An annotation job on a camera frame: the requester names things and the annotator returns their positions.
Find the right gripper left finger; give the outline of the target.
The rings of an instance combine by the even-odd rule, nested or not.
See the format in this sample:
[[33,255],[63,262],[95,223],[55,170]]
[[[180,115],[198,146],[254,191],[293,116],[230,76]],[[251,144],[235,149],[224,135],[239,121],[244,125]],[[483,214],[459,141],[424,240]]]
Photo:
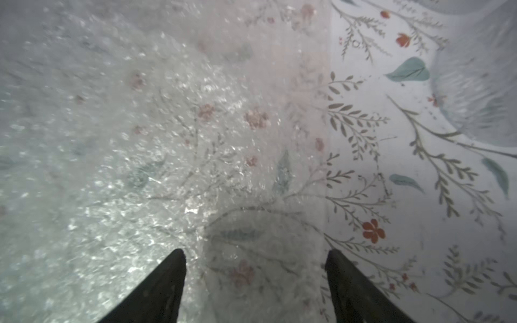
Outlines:
[[99,323],[177,322],[186,274],[183,250],[173,250]]

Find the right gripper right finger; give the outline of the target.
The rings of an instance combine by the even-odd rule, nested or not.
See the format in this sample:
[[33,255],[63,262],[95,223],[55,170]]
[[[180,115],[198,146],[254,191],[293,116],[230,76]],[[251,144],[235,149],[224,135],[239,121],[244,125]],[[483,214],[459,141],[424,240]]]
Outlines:
[[325,271],[336,322],[414,323],[340,250],[329,251]]

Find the clear glass vase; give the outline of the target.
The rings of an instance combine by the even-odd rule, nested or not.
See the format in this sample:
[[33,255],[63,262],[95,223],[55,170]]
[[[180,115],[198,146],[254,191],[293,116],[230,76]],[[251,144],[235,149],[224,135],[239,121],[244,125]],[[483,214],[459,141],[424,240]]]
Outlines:
[[506,1],[437,54],[432,90],[468,138],[516,146],[516,2]]

